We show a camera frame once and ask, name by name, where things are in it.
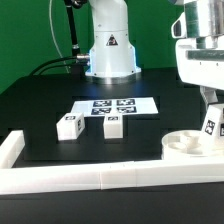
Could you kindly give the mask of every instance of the printed marker sheet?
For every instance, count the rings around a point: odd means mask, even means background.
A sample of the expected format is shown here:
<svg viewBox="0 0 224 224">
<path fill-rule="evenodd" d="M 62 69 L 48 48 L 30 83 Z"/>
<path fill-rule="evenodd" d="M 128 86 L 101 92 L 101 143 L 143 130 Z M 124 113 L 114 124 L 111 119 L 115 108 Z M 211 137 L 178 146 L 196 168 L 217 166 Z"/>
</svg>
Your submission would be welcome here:
<svg viewBox="0 0 224 224">
<path fill-rule="evenodd" d="M 123 115 L 158 113 L 152 97 L 76 101 L 71 113 L 81 112 L 84 113 L 84 117 L 98 117 L 111 111 L 118 111 Z"/>
</svg>

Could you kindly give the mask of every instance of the cube with marker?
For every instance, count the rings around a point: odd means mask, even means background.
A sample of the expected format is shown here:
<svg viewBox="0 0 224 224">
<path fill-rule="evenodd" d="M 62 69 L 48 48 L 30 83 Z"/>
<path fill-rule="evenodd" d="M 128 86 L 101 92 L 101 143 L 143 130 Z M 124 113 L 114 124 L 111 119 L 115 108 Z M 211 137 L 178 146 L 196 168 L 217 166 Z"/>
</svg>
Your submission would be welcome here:
<svg viewBox="0 0 224 224">
<path fill-rule="evenodd" d="M 123 138 L 123 115 L 117 111 L 111 111 L 104 117 L 104 138 Z"/>
<path fill-rule="evenodd" d="M 57 123 L 58 140 L 77 139 L 85 128 L 83 113 L 67 113 Z"/>
</svg>

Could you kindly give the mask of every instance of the green wall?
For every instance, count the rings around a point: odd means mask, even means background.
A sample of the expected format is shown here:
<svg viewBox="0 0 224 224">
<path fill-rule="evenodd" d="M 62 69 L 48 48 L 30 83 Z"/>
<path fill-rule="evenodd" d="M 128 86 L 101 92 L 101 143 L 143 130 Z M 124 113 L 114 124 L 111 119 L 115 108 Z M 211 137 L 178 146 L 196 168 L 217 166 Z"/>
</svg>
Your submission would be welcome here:
<svg viewBox="0 0 224 224">
<path fill-rule="evenodd" d="M 170 27 L 182 8 L 167 0 L 126 2 L 130 42 L 136 47 L 138 65 L 142 68 L 176 66 Z M 59 57 L 51 37 L 48 6 L 49 0 L 0 0 L 0 93 L 41 63 Z M 93 43 L 89 5 L 75 10 L 75 20 L 81 50 L 88 52 Z M 63 0 L 53 1 L 53 23 L 61 51 L 68 56 L 71 45 Z"/>
</svg>

